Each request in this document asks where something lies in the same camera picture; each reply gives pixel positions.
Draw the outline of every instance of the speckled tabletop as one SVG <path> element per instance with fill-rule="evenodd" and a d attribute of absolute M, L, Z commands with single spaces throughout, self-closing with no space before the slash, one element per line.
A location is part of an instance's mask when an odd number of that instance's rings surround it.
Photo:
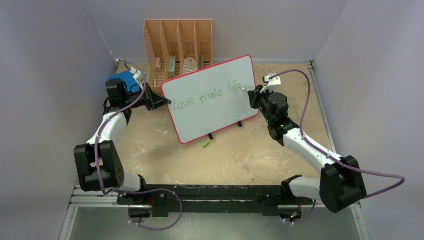
<path fill-rule="evenodd" d="M 149 72 L 147 63 L 139 65 Z M 306 64 L 254 64 L 258 84 L 269 73 L 300 69 L 309 74 Z M 117 72 L 125 71 L 120 64 Z M 308 85 L 299 73 L 281 76 L 276 92 L 288 97 L 289 116 L 300 123 Z M 329 148 L 329 140 L 312 87 L 311 99 L 304 120 L 305 132 Z M 168 107 L 147 111 L 133 109 L 131 120 L 116 148 L 126 172 L 144 176 L 147 184 L 208 185 L 279 185 L 281 181 L 300 174 L 318 178 L 319 174 L 296 153 L 282 147 L 269 136 L 267 123 L 259 114 L 237 125 L 214 133 L 210 145 L 202 145 L 203 137 L 188 144 L 178 141 Z"/>

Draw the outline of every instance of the metal frame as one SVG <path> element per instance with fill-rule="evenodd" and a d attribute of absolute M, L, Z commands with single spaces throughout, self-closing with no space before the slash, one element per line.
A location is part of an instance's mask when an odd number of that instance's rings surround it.
<path fill-rule="evenodd" d="M 321 100 L 321 95 L 317 86 L 317 81 L 314 74 L 314 68 L 311 61 L 306 62 L 309 69 L 309 73 L 312 77 L 312 83 L 316 92 L 316 97 L 318 99 L 319 108 L 322 115 L 322 120 L 324 121 L 325 130 L 328 136 L 328 142 L 330 144 L 330 150 L 336 153 L 336 148 L 333 142 L 333 136 L 330 130 L 330 126 L 327 120 L 326 112 Z M 74 223 L 76 216 L 78 214 L 79 208 L 138 208 L 138 209 L 149 209 L 148 205 L 118 205 L 118 194 L 110 193 L 109 195 L 103 195 L 101 192 L 84 192 L 79 185 L 76 185 L 72 197 L 70 199 L 68 211 L 66 213 L 66 218 L 63 224 L 62 232 L 60 234 L 60 240 L 69 240 L 71 238 L 72 230 L 74 228 Z M 279 205 L 279 209 L 293 209 L 297 208 L 297 205 Z M 310 208 L 310 205 L 304 205 L 303 208 Z M 316 203 L 316 208 L 325 208 L 322 202 Z M 359 239 L 369 240 L 369 236 L 365 227 L 364 218 L 361 211 L 360 202 L 349 206 L 352 211 L 352 216 L 356 225 Z"/>

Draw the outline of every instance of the lavender wall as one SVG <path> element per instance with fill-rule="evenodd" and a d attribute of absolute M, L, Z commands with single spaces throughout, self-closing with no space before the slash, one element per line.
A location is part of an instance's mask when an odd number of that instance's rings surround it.
<path fill-rule="evenodd" d="M 213 19 L 213 55 L 315 59 L 348 0 L 86 0 L 115 58 L 147 59 L 145 19 Z"/>
<path fill-rule="evenodd" d="M 422 239 L 424 2 L 349 0 L 315 64 L 334 142 L 363 169 L 406 176 L 362 201 L 371 239 Z M 369 193 L 395 183 L 365 176 Z"/>
<path fill-rule="evenodd" d="M 0 239 L 58 239 L 114 69 L 83 1 L 0 1 Z"/>

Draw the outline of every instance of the purple cable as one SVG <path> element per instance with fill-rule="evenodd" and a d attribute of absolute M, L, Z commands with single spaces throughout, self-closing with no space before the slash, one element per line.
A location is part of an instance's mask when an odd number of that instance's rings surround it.
<path fill-rule="evenodd" d="M 390 191 L 392 189 L 395 189 L 395 188 L 399 187 L 400 185 L 404 184 L 404 182 L 406 181 L 406 179 L 405 179 L 404 176 L 396 175 L 396 174 L 388 174 L 388 173 L 376 172 L 376 171 L 369 171 L 369 170 L 364 170 L 364 169 L 360 169 L 360 168 L 348 166 L 348 165 L 342 163 L 339 159 L 336 159 L 335 157 L 333 157 L 331 155 L 328 155 L 326 151 L 322 150 L 321 148 L 317 147 L 312 142 L 310 142 L 304 136 L 305 133 L 304 133 L 304 128 L 303 128 L 306 110 L 308 108 L 309 99 L 311 97 L 311 81 L 309 80 L 308 75 L 305 72 L 301 71 L 301 70 L 292 69 L 292 70 L 282 71 L 280 73 L 277 73 L 277 74 L 271 76 L 269 79 L 273 79 L 273 78 L 278 77 L 280 75 L 288 74 L 288 73 L 292 73 L 292 72 L 301 73 L 306 78 L 306 80 L 307 80 L 307 98 L 306 98 L 305 107 L 303 109 L 302 117 L 300 119 L 300 134 L 302 135 L 302 138 L 305 140 L 305 142 L 307 142 L 307 144 L 309 144 L 312 148 L 314 148 L 318 152 L 322 153 L 327 158 L 330 158 L 331 160 L 333 160 L 334 162 L 336 162 L 337 164 L 339 164 L 340 166 L 342 166 L 345 169 L 349 169 L 351 171 L 358 172 L 358 173 L 363 173 L 363 174 L 368 174 L 368 175 L 374 175 L 374 176 L 378 176 L 378 177 L 400 179 L 400 181 L 398 183 L 396 183 L 394 185 L 391 185 L 389 187 L 386 187 L 386 188 L 384 188 L 382 190 L 376 191 L 374 193 L 368 194 L 367 196 L 364 197 L 364 199 L 367 199 L 367 198 L 371 198 L 371 197 L 380 195 L 382 193 L 385 193 L 387 191 Z"/>
<path fill-rule="evenodd" d="M 145 71 L 139 67 L 138 65 L 136 65 L 135 63 L 132 62 L 125 62 L 125 67 L 130 70 L 130 68 L 128 67 L 128 64 L 131 64 L 133 66 L 135 66 L 142 74 L 143 74 L 143 90 L 141 91 L 140 96 L 137 97 L 137 99 L 132 102 L 130 105 L 122 108 L 121 110 L 115 112 L 114 114 L 112 114 L 108 119 L 106 119 L 106 121 L 104 121 L 104 123 L 100 126 L 100 128 L 98 129 L 98 132 L 96 134 L 95 137 L 95 142 L 94 142 L 94 160 L 95 160 L 95 168 L 97 169 L 97 174 L 98 174 L 98 180 L 100 182 L 100 189 L 103 192 L 104 195 L 108 195 L 111 192 L 115 192 L 115 193 L 119 193 L 119 194 L 130 194 L 130 195 L 144 195 L 144 194 L 149 194 L 149 193 L 153 193 L 153 192 L 159 192 L 159 191 L 165 191 L 165 192 L 169 192 L 172 195 L 174 195 L 176 197 L 176 199 L 178 199 L 179 201 L 179 206 L 180 206 L 180 211 L 179 211 L 179 216 L 176 219 L 176 221 L 167 226 L 167 227 L 162 227 L 162 228 L 153 228 L 153 227 L 148 227 L 148 226 L 143 226 L 140 224 L 137 224 L 136 226 L 147 229 L 147 230 L 152 230 L 152 231 L 162 231 L 162 230 L 166 230 L 169 228 L 172 228 L 173 226 L 175 226 L 181 219 L 181 217 L 183 216 L 183 202 L 181 201 L 180 197 L 178 197 L 177 194 L 175 194 L 175 192 L 168 190 L 168 189 L 164 189 L 164 188 L 158 188 L 158 189 L 153 189 L 153 190 L 148 190 L 148 191 L 122 191 L 119 189 L 109 189 L 108 191 L 106 191 L 105 189 L 105 183 L 103 182 L 103 177 L 102 177 L 102 170 L 100 169 L 100 163 L 99 163 L 99 140 L 100 140 L 100 136 L 102 135 L 103 130 L 105 129 L 106 125 L 108 124 L 108 122 L 110 122 L 110 119 L 113 119 L 114 117 L 116 117 L 118 114 L 126 111 L 127 109 L 131 108 L 132 106 L 134 106 L 138 101 L 140 101 L 140 99 L 142 99 L 143 95 L 146 92 L 146 88 L 147 88 L 147 80 L 146 80 L 146 73 Z"/>

